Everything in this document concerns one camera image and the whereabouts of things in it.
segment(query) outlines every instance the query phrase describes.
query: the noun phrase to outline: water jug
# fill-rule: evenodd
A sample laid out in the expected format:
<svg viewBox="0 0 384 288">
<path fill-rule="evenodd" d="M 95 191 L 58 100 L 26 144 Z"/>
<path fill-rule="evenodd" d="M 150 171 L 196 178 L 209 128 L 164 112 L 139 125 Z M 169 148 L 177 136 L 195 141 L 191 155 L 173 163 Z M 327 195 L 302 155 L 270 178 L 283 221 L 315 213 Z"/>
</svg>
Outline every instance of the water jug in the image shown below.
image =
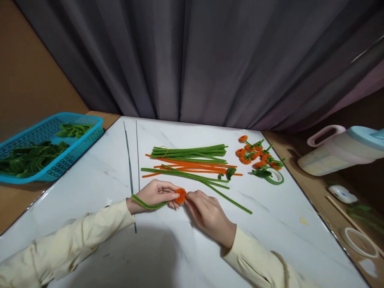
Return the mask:
<svg viewBox="0 0 384 288">
<path fill-rule="evenodd" d="M 315 144 L 315 140 L 328 131 L 335 133 Z M 367 164 L 384 157 L 384 129 L 377 131 L 362 126 L 326 126 L 307 140 L 317 149 L 298 160 L 305 172 L 322 176 L 356 164 Z"/>
</svg>

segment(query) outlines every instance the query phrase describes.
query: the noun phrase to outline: marble surface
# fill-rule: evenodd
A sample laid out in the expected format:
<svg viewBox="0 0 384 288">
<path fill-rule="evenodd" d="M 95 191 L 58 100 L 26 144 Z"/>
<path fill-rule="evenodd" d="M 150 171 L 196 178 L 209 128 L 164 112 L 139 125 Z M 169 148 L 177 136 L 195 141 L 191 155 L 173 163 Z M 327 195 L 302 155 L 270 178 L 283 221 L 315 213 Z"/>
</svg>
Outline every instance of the marble surface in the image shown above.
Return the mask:
<svg viewBox="0 0 384 288">
<path fill-rule="evenodd" d="M 238 138 L 247 134 L 251 142 L 257 142 L 263 138 L 260 132 L 130 117 L 117 120 L 0 238 L 0 261 L 34 238 L 59 229 L 66 220 L 98 211 L 130 195 L 123 123 L 135 193 L 151 180 L 141 178 L 147 173 L 139 172 L 139 168 L 161 163 L 145 156 L 153 146 L 226 144 L 229 147 L 225 159 L 238 165 L 238 172 L 244 176 L 234 176 L 228 184 L 230 190 L 219 190 L 250 209 L 252 215 L 202 183 L 175 176 L 157 178 L 216 197 L 230 220 L 321 286 L 367 287 L 286 169 L 281 171 L 285 182 L 274 186 L 248 174 L 251 166 L 239 162 L 234 153 L 242 147 Z M 302 217 L 309 225 L 300 223 Z M 136 225 L 137 234 L 133 225 L 119 232 L 72 274 L 51 282 L 49 287 L 250 287 L 220 258 L 218 245 L 192 228 L 182 208 L 174 211 L 163 207 L 139 214 Z"/>
</svg>

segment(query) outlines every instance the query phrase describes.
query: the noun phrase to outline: gray curtain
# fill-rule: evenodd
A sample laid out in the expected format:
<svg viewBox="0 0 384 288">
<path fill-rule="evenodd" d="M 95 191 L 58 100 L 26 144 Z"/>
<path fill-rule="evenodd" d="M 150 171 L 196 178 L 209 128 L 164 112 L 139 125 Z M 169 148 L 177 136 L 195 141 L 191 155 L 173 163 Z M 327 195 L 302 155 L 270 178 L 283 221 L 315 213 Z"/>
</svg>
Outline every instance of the gray curtain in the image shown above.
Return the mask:
<svg viewBox="0 0 384 288">
<path fill-rule="evenodd" d="M 127 116 L 298 131 L 384 57 L 378 0 L 15 2 L 88 107 Z"/>
</svg>

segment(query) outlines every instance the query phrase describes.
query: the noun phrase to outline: blue basket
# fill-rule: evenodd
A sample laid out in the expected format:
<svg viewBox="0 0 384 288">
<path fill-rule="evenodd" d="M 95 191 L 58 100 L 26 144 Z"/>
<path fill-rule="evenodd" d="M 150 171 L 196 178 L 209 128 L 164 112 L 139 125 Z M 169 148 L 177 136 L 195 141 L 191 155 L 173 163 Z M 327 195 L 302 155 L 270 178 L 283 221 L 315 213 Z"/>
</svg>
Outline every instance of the blue basket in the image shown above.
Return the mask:
<svg viewBox="0 0 384 288">
<path fill-rule="evenodd" d="M 94 127 L 80 139 L 76 137 L 59 138 L 55 136 L 57 132 L 61 131 L 60 125 L 68 122 L 72 124 L 94 124 Z M 8 139 L 0 144 L 0 159 L 7 157 L 12 149 L 30 147 L 30 141 L 36 144 L 48 140 L 53 144 L 59 144 L 61 141 L 64 141 L 70 146 L 34 176 L 19 178 L 0 174 L 0 182 L 25 184 L 32 181 L 51 182 L 57 180 L 104 133 L 101 126 L 102 123 L 103 119 L 100 117 L 63 112 L 53 115 Z"/>
</svg>

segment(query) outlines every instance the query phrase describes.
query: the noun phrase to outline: tape roll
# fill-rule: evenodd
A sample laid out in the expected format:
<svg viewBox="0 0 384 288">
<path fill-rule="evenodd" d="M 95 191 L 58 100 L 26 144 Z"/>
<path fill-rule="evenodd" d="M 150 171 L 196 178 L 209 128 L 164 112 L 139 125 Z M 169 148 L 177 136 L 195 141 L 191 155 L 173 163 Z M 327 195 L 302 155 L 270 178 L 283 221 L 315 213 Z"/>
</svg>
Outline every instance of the tape roll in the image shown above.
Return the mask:
<svg viewBox="0 0 384 288">
<path fill-rule="evenodd" d="M 358 232 L 358 230 L 350 228 L 350 227 L 340 228 L 339 232 L 340 232 L 341 238 L 343 238 L 343 240 L 346 242 L 346 244 L 348 246 L 350 246 L 350 248 L 355 250 L 358 254 L 366 256 L 366 257 L 371 257 L 371 258 L 378 258 L 379 252 L 377 251 L 375 244 L 373 244 L 373 242 L 370 239 L 368 239 L 364 234 L 362 234 L 362 233 Z M 361 250 L 351 240 L 351 238 L 348 235 L 348 233 L 354 234 L 356 237 L 358 237 L 364 243 L 364 245 L 366 246 L 366 248 L 368 250 L 368 253 L 363 251 L 363 250 Z"/>
<path fill-rule="evenodd" d="M 273 180 L 269 176 L 265 177 L 264 178 L 265 180 L 267 180 L 268 182 L 270 182 L 271 184 L 274 184 L 274 185 L 280 185 L 280 184 L 284 183 L 284 177 L 280 172 L 278 172 L 278 170 L 276 170 L 274 168 L 266 168 L 266 170 L 271 172 L 272 174 L 274 174 L 277 177 L 277 180 Z"/>
</svg>

